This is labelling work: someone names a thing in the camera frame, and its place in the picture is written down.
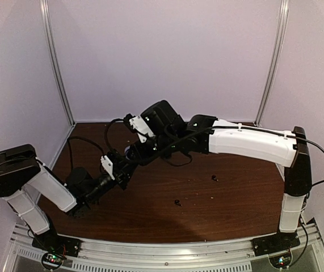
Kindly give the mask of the purple earbud charging case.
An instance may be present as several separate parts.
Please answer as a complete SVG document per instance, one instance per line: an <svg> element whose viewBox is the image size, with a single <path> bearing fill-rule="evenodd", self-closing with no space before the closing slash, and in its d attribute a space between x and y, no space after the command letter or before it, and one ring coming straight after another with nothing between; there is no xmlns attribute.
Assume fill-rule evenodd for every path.
<svg viewBox="0 0 324 272"><path fill-rule="evenodd" d="M125 150L124 150L124 153L125 153L126 158L128 158L128 159L133 158L133 153L132 153L132 150L131 150L131 146L126 147Z"/></svg>

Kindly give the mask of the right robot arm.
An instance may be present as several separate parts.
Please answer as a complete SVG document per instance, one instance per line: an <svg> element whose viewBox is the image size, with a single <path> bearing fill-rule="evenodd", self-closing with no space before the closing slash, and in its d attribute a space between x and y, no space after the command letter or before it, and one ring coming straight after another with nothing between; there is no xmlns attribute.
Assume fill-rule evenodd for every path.
<svg viewBox="0 0 324 272"><path fill-rule="evenodd" d="M313 186L303 128L268 130L203 114L184 122L166 100L153 104L139 116L125 116L124 123L139 137L125 154L140 165L149 164L156 158L168 158L175 152L185 156L190 152L233 154L281 165L284 195L279 232L271 237L271 245L276 250L283 250L292 242L304 198Z"/></svg>

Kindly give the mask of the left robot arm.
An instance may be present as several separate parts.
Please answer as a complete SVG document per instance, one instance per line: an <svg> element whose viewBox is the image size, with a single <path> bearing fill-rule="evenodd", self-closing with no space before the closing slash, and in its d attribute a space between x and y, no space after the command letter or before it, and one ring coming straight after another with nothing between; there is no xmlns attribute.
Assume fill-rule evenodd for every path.
<svg viewBox="0 0 324 272"><path fill-rule="evenodd" d="M55 252L64 242L27 189L35 189L66 215L78 217L115 186L126 189L137 168L137 164L110 152L100 162L104 171L97 178L77 167L61 181L39 160L30 144L0 151L0 198L27 223L42 248Z"/></svg>

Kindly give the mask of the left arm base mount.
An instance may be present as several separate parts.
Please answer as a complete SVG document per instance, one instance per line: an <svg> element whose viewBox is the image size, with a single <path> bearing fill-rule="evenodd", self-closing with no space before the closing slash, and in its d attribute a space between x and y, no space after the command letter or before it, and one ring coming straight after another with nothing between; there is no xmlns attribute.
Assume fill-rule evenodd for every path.
<svg viewBox="0 0 324 272"><path fill-rule="evenodd" d="M34 237L32 246L45 251L41 256L42 266L46 270L56 270L65 263L68 257L78 257L81 241L80 239L60 236L55 246L49 246Z"/></svg>

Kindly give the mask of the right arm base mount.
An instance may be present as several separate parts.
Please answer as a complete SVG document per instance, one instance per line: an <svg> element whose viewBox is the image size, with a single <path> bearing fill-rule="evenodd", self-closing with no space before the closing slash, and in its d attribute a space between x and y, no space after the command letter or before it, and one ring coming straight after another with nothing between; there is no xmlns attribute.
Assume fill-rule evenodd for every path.
<svg viewBox="0 0 324 272"><path fill-rule="evenodd" d="M276 233L252 240L255 257L268 255L268 260L275 269L287 269L293 262L292 249L300 246L300 239L295 233Z"/></svg>

